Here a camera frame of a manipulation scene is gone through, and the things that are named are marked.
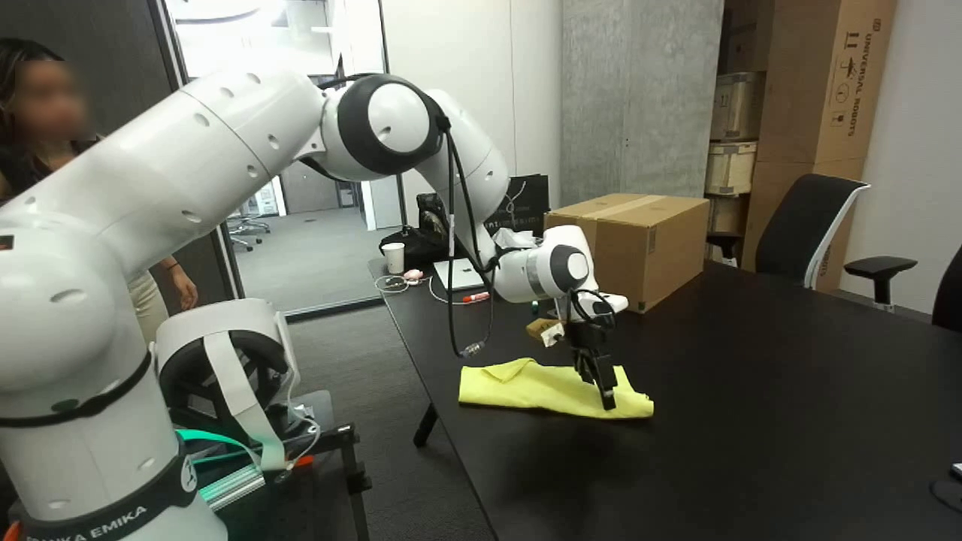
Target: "black office chair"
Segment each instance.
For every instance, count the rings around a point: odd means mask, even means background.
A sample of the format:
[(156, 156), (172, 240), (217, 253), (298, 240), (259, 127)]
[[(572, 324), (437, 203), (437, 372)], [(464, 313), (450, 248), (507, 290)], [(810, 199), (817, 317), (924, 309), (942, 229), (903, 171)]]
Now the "black office chair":
[(867, 189), (844, 179), (799, 179), (757, 240), (754, 270), (816, 290), (836, 233)]
[[(844, 265), (844, 270), (853, 277), (873, 281), (874, 283), (874, 304), (889, 309), (892, 277), (900, 277), (903, 270), (908, 270), (914, 265), (916, 261), (910, 261), (910, 258), (882, 257), (882, 258), (852, 261), (852, 265)], [(951, 269), (943, 270), (943, 277), (938, 283), (933, 324), (962, 333), (962, 249), (954, 257)]]

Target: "cardboard box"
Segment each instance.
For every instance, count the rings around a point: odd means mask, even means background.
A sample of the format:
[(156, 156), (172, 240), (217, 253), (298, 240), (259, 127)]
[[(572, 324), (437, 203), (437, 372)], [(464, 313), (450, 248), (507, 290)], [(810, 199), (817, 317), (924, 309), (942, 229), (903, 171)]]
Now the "cardboard box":
[(709, 179), (702, 194), (743, 196), (752, 194), (754, 143), (723, 143), (709, 148)]
[[(862, 180), (896, 0), (774, 0), (746, 265), (803, 171)], [(824, 290), (841, 277), (841, 229)]]
[(718, 74), (765, 74), (774, 0), (723, 0)]
[(764, 104), (760, 97), (764, 97), (764, 77), (760, 74), (718, 77), (712, 139), (715, 143), (757, 139), (760, 104)]
[(743, 196), (709, 196), (709, 233), (712, 236), (746, 236), (747, 199)]
[(547, 215), (547, 225), (579, 225), (605, 292), (629, 295), (634, 313), (702, 270), (707, 203), (614, 194)]

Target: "chair backrest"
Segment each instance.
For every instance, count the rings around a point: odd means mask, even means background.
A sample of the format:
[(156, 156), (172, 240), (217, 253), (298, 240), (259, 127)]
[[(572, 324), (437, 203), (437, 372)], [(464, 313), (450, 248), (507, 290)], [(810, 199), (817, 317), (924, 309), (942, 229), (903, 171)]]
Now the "chair backrest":
[(933, 324), (962, 333), (962, 249), (942, 277), (933, 307)]
[(754, 270), (777, 275), (803, 290), (817, 286), (822, 261), (858, 196), (869, 187), (844, 179), (799, 179), (760, 236)]

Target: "floor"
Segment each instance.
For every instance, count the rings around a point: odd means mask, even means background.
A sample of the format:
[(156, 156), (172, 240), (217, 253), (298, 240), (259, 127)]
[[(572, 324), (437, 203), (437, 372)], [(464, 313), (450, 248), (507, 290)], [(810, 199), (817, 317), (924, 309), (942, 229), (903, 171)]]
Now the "floor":
[(261, 245), (235, 249), (245, 299), (263, 299), (280, 313), (328, 309), (377, 299), (371, 261), (390, 233), (366, 233), (361, 209), (263, 220)]
[[(299, 392), (331, 392), (341, 425), (355, 425), (358, 459), (372, 480), (364, 492), (372, 541), (490, 541), (485, 510), (440, 426), (418, 452), (411, 433), (428, 407), (385, 307), (313, 320), (289, 329)], [(355, 537), (341, 459), (321, 467), (319, 484), (277, 497), (271, 517), (298, 522), (271, 537)]]

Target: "black table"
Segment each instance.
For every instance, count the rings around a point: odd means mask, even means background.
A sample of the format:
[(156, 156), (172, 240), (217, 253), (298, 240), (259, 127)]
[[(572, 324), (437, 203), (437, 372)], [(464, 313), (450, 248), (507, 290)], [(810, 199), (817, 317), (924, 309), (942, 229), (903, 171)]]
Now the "black table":
[[(650, 433), (460, 410), (445, 307), (388, 299), (497, 537), (962, 537), (929, 492), (962, 459), (962, 337), (709, 269), (614, 353), (651, 384)], [(524, 307), (456, 309), (486, 360), (528, 354)]]

